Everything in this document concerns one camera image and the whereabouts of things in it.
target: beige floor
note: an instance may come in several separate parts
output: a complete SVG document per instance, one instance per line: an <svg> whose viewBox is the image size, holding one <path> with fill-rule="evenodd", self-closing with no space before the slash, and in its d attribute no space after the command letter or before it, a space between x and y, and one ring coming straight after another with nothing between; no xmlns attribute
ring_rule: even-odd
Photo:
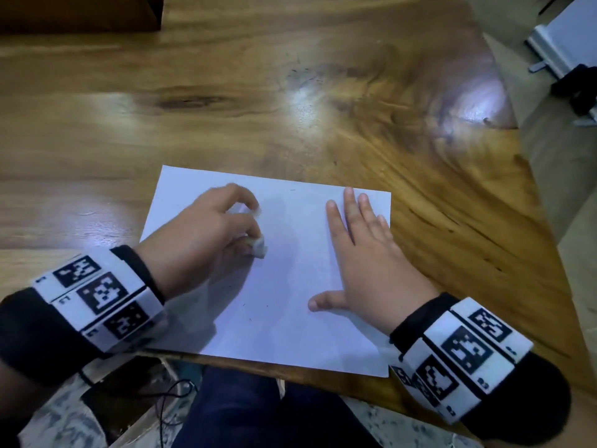
<svg viewBox="0 0 597 448"><path fill-rule="evenodd" d="M555 78L528 72L538 58L524 44L571 1L539 17L548 0L469 0L511 97L597 375L597 127L572 124L567 102L548 96Z"/></svg>

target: person's left hand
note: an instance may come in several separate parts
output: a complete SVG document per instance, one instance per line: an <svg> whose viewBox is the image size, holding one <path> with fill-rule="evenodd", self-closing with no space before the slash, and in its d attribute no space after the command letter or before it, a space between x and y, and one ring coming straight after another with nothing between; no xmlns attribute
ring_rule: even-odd
<svg viewBox="0 0 597 448"><path fill-rule="evenodd" d="M135 248L167 300L204 282L223 257L251 254L247 240L261 231L252 214L226 213L235 203L259 207L239 185L209 189Z"/></svg>

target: dark blue pants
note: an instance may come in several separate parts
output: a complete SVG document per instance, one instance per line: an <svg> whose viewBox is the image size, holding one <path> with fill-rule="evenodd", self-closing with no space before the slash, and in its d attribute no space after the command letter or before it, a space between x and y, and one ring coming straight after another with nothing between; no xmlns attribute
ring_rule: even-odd
<svg viewBox="0 0 597 448"><path fill-rule="evenodd" d="M275 379L208 366L173 448L379 445L340 397Z"/></svg>

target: white paper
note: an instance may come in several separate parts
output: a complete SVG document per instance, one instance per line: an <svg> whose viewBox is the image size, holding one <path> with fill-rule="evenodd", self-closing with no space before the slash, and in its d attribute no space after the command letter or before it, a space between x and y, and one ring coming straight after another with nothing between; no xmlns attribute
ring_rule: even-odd
<svg viewBox="0 0 597 448"><path fill-rule="evenodd" d="M376 347L387 336L348 312L307 308L315 294L342 289L325 216L329 199L342 211L342 187L164 166L141 240L229 182L257 197L267 254L168 302L171 328L150 347L387 377ZM389 221L391 194L363 191Z"/></svg>

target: cord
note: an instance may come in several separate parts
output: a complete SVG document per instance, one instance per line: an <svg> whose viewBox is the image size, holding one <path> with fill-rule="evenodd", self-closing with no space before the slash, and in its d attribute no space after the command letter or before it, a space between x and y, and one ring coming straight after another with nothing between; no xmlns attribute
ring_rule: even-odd
<svg viewBox="0 0 597 448"><path fill-rule="evenodd" d="M184 421L173 421L175 416L173 416L170 421L164 421L164 407L166 405L166 398L186 398L188 397L193 390L195 392L198 391L197 385L190 379L180 379L173 383L170 388L166 392L163 393L131 393L131 394L123 394L123 393L115 393L106 387L102 386L102 384L95 384L83 371L79 371L79 377L83 382L85 382L89 386L96 386L98 389L106 394L107 396L115 397L115 398L124 398L124 399L145 399L145 398L158 398L155 403L153 404L155 408L155 414L158 417L158 421L160 422L160 447L164 448L164 426L179 426ZM179 384L185 384L188 387L188 390L178 394L172 393L171 391L174 387L178 386ZM158 404L160 403L160 398L162 399L162 405L158 409Z"/></svg>

